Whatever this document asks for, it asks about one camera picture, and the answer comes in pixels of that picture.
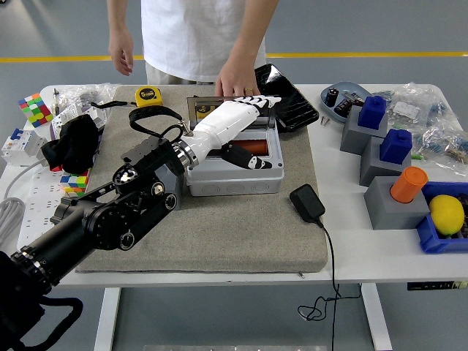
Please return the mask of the person's right hand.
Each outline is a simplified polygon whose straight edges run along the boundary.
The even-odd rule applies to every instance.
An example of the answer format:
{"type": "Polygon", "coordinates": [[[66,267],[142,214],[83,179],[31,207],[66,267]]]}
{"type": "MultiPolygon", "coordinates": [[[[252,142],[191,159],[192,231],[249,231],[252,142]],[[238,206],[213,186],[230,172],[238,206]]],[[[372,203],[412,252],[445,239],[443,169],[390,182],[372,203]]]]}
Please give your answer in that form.
{"type": "Polygon", "coordinates": [[[111,29],[109,54],[115,69],[124,76],[133,71],[133,39],[127,29],[111,29]]]}

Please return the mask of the person's left hand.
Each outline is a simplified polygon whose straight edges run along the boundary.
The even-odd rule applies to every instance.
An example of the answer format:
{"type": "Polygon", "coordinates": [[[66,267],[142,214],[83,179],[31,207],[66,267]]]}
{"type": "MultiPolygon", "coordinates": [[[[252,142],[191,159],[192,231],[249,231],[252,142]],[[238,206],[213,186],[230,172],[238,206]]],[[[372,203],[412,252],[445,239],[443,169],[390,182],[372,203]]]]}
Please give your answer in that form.
{"type": "Polygon", "coordinates": [[[258,95],[259,88],[254,72],[254,61],[229,57],[215,83],[215,95],[241,97],[258,95]]]}

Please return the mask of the white and black robot left hand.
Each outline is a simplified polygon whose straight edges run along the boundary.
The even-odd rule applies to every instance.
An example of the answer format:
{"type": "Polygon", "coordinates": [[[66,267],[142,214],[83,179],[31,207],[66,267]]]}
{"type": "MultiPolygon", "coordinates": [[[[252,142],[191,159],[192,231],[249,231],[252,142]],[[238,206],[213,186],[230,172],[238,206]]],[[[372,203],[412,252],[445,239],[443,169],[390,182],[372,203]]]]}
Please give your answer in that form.
{"type": "Polygon", "coordinates": [[[214,112],[205,117],[193,130],[192,136],[181,138],[191,165],[197,166],[212,150],[221,151],[223,160],[245,169],[269,169],[266,162],[240,146],[231,145],[240,132],[257,120],[258,116],[269,114],[271,108],[282,99],[272,96],[247,96],[223,102],[214,112]]]}

